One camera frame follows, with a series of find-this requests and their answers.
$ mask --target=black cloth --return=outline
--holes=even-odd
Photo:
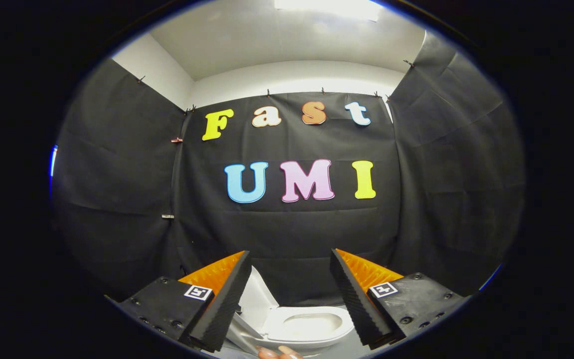
[[[111,59],[82,82],[57,139],[52,197],[83,268],[118,300],[179,277],[171,174],[184,112]]]
[[[302,107],[325,105],[326,121],[306,125]],[[345,105],[358,102],[371,123],[355,123]],[[254,111],[278,109],[281,123],[254,127]],[[221,137],[207,141],[206,114],[232,109]],[[253,265],[281,305],[342,304],[329,271],[332,248],[386,265],[393,254],[399,219],[399,166],[393,125],[380,97],[348,93],[286,93],[209,105],[190,112],[182,131],[174,183],[180,252],[197,270],[225,255],[249,250]],[[335,197],[282,202],[282,162],[297,161],[307,174],[317,159],[331,161]],[[357,199],[354,161],[373,162],[376,197]],[[255,185],[253,162],[267,162],[266,191],[256,202],[228,197],[225,166],[243,164],[242,188]]]
[[[522,141],[504,96],[453,45],[428,32],[413,65],[388,102],[402,174],[391,269],[469,295],[517,231]]]

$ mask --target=white ceiling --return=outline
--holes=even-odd
[[[331,60],[406,72],[424,29],[386,8],[378,22],[275,9],[274,0],[214,0],[150,31],[194,80],[246,66]]]

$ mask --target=blue letter u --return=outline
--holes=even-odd
[[[251,192],[243,191],[242,176],[245,166],[241,164],[229,165],[225,167],[227,173],[227,194],[234,202],[251,203],[256,202],[265,194],[265,169],[269,166],[267,162],[254,162],[249,165],[254,171],[255,188]]]

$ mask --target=hand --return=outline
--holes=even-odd
[[[258,357],[260,359],[303,359],[303,357],[300,354],[294,352],[294,350],[285,346],[278,347],[278,350],[283,352],[283,354],[281,354],[280,357],[278,356],[278,354],[272,352],[267,348],[263,348],[262,346],[256,346],[256,349],[258,350]]]

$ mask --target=white toilet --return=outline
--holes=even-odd
[[[252,267],[227,339],[251,354],[259,345],[277,351],[285,345],[312,357],[345,339],[353,330],[349,312],[337,307],[279,307]]]

